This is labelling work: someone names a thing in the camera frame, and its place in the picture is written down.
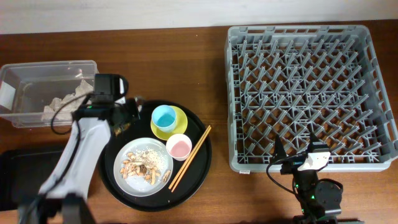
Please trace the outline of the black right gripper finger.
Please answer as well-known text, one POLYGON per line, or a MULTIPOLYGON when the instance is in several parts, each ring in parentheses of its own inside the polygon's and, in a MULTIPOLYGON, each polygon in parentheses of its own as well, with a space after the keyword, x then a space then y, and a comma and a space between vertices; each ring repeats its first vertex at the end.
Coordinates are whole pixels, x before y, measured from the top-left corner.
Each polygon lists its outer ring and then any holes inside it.
POLYGON ((280 136, 277 134, 274 141, 273 161, 276 162, 278 160, 285 159, 286 157, 287 154, 285 152, 284 145, 282 144, 280 136))
POLYGON ((325 143, 319 140, 315 134, 310 133, 310 143, 307 147, 308 152, 325 152, 325 143))

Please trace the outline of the gold snack wrapper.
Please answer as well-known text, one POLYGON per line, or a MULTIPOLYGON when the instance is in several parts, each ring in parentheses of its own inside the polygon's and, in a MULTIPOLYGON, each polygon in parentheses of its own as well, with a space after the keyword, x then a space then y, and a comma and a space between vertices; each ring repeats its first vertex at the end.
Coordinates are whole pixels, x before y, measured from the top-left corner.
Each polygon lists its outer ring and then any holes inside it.
POLYGON ((118 135, 122 134, 123 132, 128 130, 130 126, 131 126, 130 123, 124 123, 120 126, 117 126, 116 128, 114 128, 114 135, 118 136, 118 135))

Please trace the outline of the blue cup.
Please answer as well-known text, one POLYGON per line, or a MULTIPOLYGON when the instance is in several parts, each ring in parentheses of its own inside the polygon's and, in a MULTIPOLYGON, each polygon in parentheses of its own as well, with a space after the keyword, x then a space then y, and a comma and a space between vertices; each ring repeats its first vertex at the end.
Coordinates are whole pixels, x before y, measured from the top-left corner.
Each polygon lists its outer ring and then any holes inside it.
POLYGON ((152 122, 164 133, 172 132, 177 125, 177 114, 169 105, 160 105, 152 112, 152 122))

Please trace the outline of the white tissue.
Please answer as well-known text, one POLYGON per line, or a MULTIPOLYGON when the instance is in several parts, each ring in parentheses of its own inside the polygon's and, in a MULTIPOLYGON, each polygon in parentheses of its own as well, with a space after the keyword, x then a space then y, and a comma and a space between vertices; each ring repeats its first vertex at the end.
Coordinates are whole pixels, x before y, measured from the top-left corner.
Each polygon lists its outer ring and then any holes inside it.
POLYGON ((70 121, 72 119, 71 112, 77 110, 84 100, 84 98, 77 98, 91 91, 93 91, 93 85, 90 85, 86 80, 82 80, 81 83, 75 88, 74 93, 67 94, 62 99, 54 98, 51 104, 44 106, 44 114, 41 117, 41 121, 50 121, 53 118, 55 112, 57 112, 69 101, 73 100, 73 102, 66 105, 55 118, 56 121, 70 121))

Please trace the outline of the pink cup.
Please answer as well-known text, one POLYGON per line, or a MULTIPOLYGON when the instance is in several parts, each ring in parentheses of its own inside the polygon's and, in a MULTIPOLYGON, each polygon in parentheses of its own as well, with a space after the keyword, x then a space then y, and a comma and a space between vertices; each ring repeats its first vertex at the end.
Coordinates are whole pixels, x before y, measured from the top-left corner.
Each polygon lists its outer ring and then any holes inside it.
POLYGON ((177 161, 184 161, 192 150, 190 138, 184 134, 174 134, 166 142, 166 150, 177 161))

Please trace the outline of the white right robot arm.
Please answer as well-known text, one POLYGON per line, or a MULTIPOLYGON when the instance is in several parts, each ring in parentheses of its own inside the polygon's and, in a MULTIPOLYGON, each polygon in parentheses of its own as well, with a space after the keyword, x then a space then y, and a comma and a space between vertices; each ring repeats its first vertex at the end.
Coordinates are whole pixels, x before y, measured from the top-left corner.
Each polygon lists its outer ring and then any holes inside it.
POLYGON ((302 214, 293 217, 294 223, 337 223, 341 213, 340 203, 343 185, 332 179, 319 179, 318 172, 324 169, 331 155, 326 143, 310 133, 310 142, 303 152, 288 156, 279 136, 275 137, 274 155, 268 168, 281 165, 282 175, 292 175, 292 188, 288 189, 298 200, 302 214))

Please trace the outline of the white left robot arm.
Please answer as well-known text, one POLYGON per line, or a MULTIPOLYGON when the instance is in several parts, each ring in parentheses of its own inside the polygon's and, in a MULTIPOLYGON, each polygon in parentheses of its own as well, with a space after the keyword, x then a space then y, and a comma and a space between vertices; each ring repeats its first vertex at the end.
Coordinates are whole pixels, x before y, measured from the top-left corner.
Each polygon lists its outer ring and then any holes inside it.
POLYGON ((123 104, 83 103, 72 113, 70 138, 57 165, 35 197, 18 206, 19 223, 46 223, 61 213, 64 223, 94 223, 88 189, 100 155, 113 135, 139 119, 142 98, 123 104))

